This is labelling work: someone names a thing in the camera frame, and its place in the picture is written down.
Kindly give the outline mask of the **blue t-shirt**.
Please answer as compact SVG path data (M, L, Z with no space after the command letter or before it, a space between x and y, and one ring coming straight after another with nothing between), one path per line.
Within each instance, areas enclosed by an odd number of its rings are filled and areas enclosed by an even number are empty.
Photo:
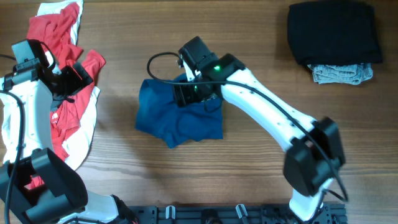
M145 79L135 128L162 139L171 149L188 140L223 139L221 99L179 107L171 85Z

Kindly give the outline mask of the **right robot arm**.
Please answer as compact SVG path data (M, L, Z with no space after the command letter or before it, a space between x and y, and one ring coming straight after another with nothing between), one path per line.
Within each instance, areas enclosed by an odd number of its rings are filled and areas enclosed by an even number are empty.
M174 87L179 106L220 97L260 124L285 153L283 174L293 188L289 208L301 221L313 221L338 171L345 164L340 133L330 118L315 118L294 109L263 86L231 54L218 57L199 37L178 51L187 75Z

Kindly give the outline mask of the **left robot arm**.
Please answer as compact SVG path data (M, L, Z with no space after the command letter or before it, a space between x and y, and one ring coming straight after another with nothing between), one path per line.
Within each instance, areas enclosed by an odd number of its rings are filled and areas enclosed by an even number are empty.
M39 40L22 40L12 50L16 65L1 80L16 130L16 156L1 167L5 216L22 223L137 223L121 199L88 191L53 151L50 112L93 79L79 63L56 71L55 57Z

